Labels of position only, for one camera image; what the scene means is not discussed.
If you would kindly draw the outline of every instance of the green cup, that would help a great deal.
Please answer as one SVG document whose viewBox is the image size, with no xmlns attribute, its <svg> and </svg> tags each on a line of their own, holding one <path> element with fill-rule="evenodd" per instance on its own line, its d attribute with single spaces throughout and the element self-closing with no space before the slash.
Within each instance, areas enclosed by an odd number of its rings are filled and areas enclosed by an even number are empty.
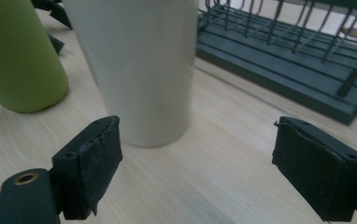
<svg viewBox="0 0 357 224">
<path fill-rule="evenodd" d="M 0 0 L 0 105 L 32 113 L 57 104 L 68 80 L 30 0 Z"/>
</svg>

